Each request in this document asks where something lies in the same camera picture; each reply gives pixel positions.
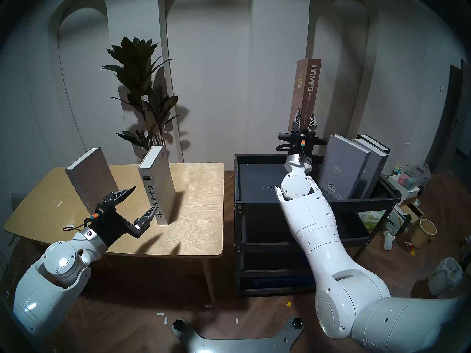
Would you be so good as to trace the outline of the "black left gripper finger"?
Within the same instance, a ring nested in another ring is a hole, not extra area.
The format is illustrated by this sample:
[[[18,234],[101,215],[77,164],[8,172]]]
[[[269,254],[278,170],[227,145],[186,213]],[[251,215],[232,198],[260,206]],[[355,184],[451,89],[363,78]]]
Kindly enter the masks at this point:
[[[118,204],[122,203],[127,197],[129,197],[135,189],[136,186],[109,193],[103,199],[103,208],[115,208]]]
[[[140,232],[145,232],[150,227],[152,219],[154,218],[157,210],[158,205],[155,204],[149,210],[147,210],[147,212],[143,216],[137,218],[134,221],[135,229],[139,230]]]

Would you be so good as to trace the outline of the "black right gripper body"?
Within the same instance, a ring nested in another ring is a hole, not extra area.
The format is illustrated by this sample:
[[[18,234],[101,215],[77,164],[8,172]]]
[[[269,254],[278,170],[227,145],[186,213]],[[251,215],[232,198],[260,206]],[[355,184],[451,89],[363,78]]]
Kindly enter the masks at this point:
[[[278,151],[287,151],[288,155],[297,154],[306,157],[312,157],[313,146],[324,146],[328,142],[327,138],[317,137],[309,131],[279,132],[278,139],[285,142],[278,146]]]

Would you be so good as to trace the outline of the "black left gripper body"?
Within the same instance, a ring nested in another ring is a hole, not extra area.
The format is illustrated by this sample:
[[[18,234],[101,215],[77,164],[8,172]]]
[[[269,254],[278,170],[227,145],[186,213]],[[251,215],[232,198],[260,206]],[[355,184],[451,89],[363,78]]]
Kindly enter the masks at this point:
[[[86,221],[84,236],[91,239],[98,237],[107,247],[111,247],[121,236],[128,234],[139,239],[143,234],[143,216],[137,218],[134,223],[121,216],[111,199],[103,199],[97,203],[93,218]]]

